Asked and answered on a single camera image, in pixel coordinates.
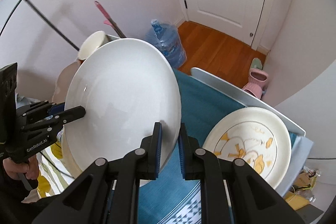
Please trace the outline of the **person's left hand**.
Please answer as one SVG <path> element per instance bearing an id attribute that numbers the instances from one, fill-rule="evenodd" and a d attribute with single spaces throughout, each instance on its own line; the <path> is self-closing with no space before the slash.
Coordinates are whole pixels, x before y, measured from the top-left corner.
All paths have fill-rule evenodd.
<path id="1" fill-rule="evenodd" d="M 3 167 L 9 177 L 19 180 L 19 174 L 23 173 L 28 180 L 36 180 L 39 176 L 39 164 L 37 156 L 34 155 L 28 159 L 28 163 L 15 163 L 7 158 L 3 160 Z"/>

